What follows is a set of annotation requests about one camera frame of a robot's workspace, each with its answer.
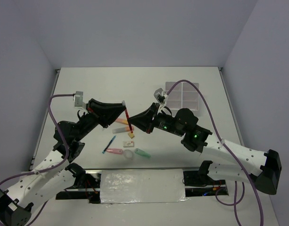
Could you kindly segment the red pen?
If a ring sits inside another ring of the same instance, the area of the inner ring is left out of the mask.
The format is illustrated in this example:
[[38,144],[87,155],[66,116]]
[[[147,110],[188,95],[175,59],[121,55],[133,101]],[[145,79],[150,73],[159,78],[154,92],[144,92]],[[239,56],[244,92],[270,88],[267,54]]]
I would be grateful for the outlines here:
[[128,126],[129,126],[129,129],[130,129],[130,133],[133,133],[133,129],[132,129],[132,125],[129,123],[129,114],[128,114],[128,111],[127,111],[127,107],[126,107],[126,103],[125,103],[125,101],[123,100],[122,101],[122,104],[123,104],[123,106],[125,106],[125,116],[126,116],[126,119],[127,119],[127,122],[128,122]]

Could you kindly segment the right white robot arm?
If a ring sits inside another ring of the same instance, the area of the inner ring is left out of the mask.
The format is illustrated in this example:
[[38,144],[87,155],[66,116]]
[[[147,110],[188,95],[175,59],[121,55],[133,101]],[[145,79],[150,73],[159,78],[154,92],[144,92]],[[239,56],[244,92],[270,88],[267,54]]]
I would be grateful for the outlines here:
[[182,108],[175,116],[171,116],[160,111],[158,103],[153,103],[147,110],[130,117],[128,122],[147,134],[160,129],[180,136],[181,144],[187,150],[206,153],[229,162],[225,165],[213,160],[202,161],[198,178],[203,184],[218,180],[249,182],[264,194],[277,193],[282,170],[277,151],[258,151],[219,139],[210,130],[199,126],[198,118],[188,108]]

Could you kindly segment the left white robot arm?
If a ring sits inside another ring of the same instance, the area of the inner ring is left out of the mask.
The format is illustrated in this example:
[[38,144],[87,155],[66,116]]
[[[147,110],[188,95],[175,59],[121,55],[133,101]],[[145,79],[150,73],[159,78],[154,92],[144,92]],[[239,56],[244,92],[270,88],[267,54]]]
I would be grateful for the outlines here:
[[32,214],[42,211],[49,199],[72,186],[82,187],[91,178],[74,162],[85,146],[81,140],[98,125],[110,126],[126,107],[91,99],[83,104],[83,110],[77,122],[56,123],[57,143],[37,167],[19,174],[20,180],[6,190],[0,189],[1,226],[30,225],[35,221]]

